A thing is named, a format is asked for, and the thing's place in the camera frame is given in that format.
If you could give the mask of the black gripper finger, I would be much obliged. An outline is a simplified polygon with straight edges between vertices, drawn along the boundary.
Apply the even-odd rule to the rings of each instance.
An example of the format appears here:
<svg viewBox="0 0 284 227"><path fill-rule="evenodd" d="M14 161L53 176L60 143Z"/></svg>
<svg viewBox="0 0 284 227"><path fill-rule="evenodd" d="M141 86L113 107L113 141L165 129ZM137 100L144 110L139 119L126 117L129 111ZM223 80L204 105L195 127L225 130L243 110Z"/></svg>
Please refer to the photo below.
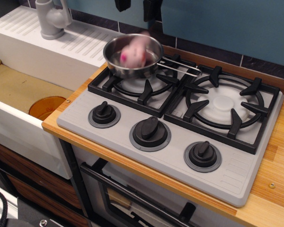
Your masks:
<svg viewBox="0 0 284 227"><path fill-rule="evenodd" d="M125 11L131 7L131 0L115 0L115 6L119 12Z"/></svg>
<svg viewBox="0 0 284 227"><path fill-rule="evenodd" d="M144 22L155 19L161 8L160 0L144 0L143 1L143 20Z"/></svg>

